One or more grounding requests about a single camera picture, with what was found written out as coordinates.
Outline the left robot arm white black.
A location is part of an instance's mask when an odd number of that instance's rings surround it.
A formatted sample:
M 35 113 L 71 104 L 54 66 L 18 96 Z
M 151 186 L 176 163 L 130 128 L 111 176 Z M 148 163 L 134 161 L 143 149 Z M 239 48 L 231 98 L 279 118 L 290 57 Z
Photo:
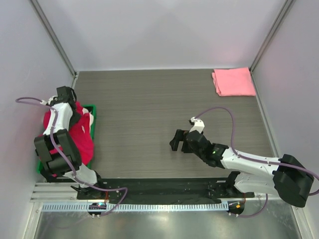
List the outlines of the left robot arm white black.
M 67 86 L 56 90 L 57 95 L 45 104 L 50 107 L 48 125 L 44 133 L 34 139 L 35 151 L 42 164 L 40 174 L 50 183 L 55 182 L 56 177 L 67 177 L 101 188 L 100 175 L 82 162 L 80 151 L 69 133 L 81 118 L 76 110 L 76 94 Z

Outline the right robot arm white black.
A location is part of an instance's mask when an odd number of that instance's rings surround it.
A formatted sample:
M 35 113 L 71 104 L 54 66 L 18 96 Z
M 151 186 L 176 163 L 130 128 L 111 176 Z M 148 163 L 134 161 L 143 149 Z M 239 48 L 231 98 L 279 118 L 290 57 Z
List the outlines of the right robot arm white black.
M 210 167 L 231 170 L 227 178 L 230 193 L 261 193 L 279 196 L 286 203 L 303 208 L 314 182 L 308 170 L 294 157 L 266 158 L 211 143 L 202 133 L 178 129 L 169 145 L 193 153 Z

